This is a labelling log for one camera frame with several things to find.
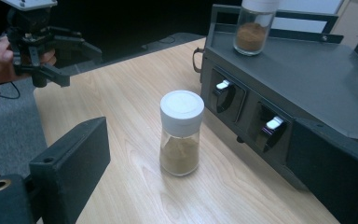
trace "white plastic cap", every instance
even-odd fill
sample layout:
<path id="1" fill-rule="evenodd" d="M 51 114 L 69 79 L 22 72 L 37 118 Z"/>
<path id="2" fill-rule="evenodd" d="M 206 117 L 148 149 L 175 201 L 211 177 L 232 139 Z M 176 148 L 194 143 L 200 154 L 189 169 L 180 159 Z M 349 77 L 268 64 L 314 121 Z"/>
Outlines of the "white plastic cap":
<path id="1" fill-rule="evenodd" d="M 242 0 L 242 7 L 256 12 L 275 12 L 280 0 Z"/>
<path id="2" fill-rule="evenodd" d="M 162 97 L 162 128 L 172 136 L 187 137 L 200 130 L 204 103 L 191 91 L 171 91 Z"/>

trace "brown powder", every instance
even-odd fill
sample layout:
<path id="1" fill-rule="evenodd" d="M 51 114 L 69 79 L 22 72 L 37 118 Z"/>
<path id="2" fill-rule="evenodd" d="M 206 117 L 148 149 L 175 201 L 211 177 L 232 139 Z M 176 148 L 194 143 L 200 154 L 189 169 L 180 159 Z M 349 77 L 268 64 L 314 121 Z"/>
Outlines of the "brown powder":
<path id="1" fill-rule="evenodd" d="M 263 47 L 266 29 L 255 22 L 248 22 L 238 28 L 237 46 L 248 51 L 258 51 Z"/>
<path id="2" fill-rule="evenodd" d="M 191 138 L 171 137 L 161 147 L 159 161 L 173 175 L 186 175 L 199 164 L 199 143 Z"/>

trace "light wood tabletop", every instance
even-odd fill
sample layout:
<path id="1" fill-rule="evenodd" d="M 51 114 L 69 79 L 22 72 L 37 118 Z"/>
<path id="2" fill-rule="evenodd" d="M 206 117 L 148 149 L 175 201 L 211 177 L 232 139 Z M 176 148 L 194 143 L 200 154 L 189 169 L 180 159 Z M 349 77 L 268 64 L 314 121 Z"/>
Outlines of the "light wood tabletop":
<path id="1" fill-rule="evenodd" d="M 207 109 L 198 169 L 177 177 L 160 168 L 159 102 L 170 91 L 200 94 L 192 54 L 204 42 L 95 69 L 71 77 L 69 87 L 49 83 L 34 91 L 49 146 L 78 123 L 106 117 L 111 162 L 77 223 L 337 223 Z M 196 61 L 200 66 L 200 54 Z"/>

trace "floor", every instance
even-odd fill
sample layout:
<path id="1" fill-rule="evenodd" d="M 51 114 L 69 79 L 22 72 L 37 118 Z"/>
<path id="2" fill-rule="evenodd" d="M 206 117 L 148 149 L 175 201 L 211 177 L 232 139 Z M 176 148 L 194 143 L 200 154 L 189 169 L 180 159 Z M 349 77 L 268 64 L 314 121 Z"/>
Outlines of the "floor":
<path id="1" fill-rule="evenodd" d="M 188 33 L 172 34 L 109 62 L 98 65 L 92 62 L 83 62 L 62 67 L 61 70 L 75 76 L 100 66 L 119 63 L 203 37 Z M 34 100 L 32 80 L 27 78 L 15 82 L 15 85 L 20 90 L 20 99 L 0 99 L 0 174 L 17 174 L 26 177 L 29 174 L 29 161 L 45 150 L 47 144 Z M 8 96 L 17 94 L 9 84 L 1 85 L 0 92 L 2 95 Z"/>

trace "glass jar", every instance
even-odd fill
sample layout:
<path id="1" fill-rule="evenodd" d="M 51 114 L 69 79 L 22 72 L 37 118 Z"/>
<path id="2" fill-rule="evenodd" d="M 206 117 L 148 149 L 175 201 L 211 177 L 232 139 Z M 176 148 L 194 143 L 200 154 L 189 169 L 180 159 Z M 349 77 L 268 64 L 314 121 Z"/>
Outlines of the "glass jar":
<path id="1" fill-rule="evenodd" d="M 204 103 L 191 91 L 172 91 L 160 102 L 159 162 L 172 175 L 188 175 L 199 165 Z"/>
<path id="2" fill-rule="evenodd" d="M 260 53 L 279 6 L 279 0 L 242 0 L 234 37 L 234 49 L 252 56 Z"/>

